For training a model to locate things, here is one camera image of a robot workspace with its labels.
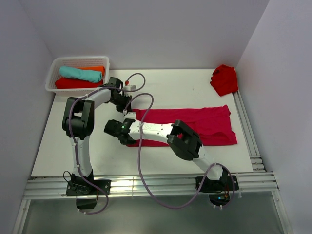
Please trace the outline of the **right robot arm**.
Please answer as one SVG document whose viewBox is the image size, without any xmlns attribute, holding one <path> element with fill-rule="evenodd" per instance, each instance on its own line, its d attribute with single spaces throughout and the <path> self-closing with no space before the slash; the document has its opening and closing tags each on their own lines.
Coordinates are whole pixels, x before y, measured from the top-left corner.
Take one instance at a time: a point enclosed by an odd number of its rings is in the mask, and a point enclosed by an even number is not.
<svg viewBox="0 0 312 234">
<path fill-rule="evenodd" d="M 216 190 L 222 190 L 228 184 L 229 173 L 225 167 L 208 155 L 199 134 L 182 120 L 169 124 L 147 123 L 130 118 L 123 122 L 109 120 L 104 132 L 116 137 L 122 145 L 138 143 L 138 156 L 141 156 L 143 140 L 165 143 L 178 158 L 194 163 L 205 172 Z"/>
</svg>

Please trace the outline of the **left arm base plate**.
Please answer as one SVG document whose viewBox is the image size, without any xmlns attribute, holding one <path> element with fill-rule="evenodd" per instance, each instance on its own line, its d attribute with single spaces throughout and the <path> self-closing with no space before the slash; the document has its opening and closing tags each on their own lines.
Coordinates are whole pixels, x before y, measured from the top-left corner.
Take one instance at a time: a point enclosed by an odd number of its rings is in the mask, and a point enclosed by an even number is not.
<svg viewBox="0 0 312 234">
<path fill-rule="evenodd" d="M 109 195 L 111 180 L 94 180 L 92 183 L 101 188 L 102 191 L 85 182 L 84 185 L 80 186 L 69 181 L 65 194 L 66 196 Z"/>
</svg>

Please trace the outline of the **pink t shirt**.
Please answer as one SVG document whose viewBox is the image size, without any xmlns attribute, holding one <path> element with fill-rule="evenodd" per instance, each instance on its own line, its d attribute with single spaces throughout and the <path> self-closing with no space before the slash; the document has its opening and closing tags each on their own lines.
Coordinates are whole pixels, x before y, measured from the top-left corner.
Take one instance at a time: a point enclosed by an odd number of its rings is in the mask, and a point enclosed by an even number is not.
<svg viewBox="0 0 312 234">
<path fill-rule="evenodd" d="M 168 124 L 180 119 L 199 134 L 204 146 L 230 146 L 237 144 L 230 115 L 227 105 L 201 109 L 151 109 L 144 121 Z"/>
</svg>

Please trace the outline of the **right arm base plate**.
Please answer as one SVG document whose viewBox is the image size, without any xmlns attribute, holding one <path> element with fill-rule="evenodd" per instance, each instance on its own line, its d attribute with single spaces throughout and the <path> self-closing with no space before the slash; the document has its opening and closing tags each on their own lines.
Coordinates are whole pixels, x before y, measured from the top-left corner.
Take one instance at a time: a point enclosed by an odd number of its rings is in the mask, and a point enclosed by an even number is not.
<svg viewBox="0 0 312 234">
<path fill-rule="evenodd" d="M 237 180 L 237 176 L 232 176 L 234 180 L 234 184 L 229 175 L 223 176 L 221 180 L 210 180 L 205 177 L 204 183 L 200 189 L 202 193 L 220 193 L 224 192 L 225 190 L 233 191 L 233 188 L 238 191 L 239 184 Z"/>
</svg>

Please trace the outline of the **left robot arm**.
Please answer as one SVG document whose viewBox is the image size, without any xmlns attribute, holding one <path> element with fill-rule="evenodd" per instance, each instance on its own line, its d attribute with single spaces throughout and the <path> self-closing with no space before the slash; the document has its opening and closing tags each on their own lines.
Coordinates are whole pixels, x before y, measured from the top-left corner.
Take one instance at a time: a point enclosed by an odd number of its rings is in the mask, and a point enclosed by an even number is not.
<svg viewBox="0 0 312 234">
<path fill-rule="evenodd" d="M 95 109 L 104 103 L 112 103 L 120 113 L 132 110 L 131 95 L 123 90 L 123 82 L 111 77 L 108 83 L 82 97 L 69 97 L 66 102 L 62 129 L 70 138 L 73 147 L 73 174 L 82 178 L 78 190 L 84 195 L 94 191 L 95 182 L 87 177 L 93 173 L 89 156 L 89 139 L 95 125 Z"/>
</svg>

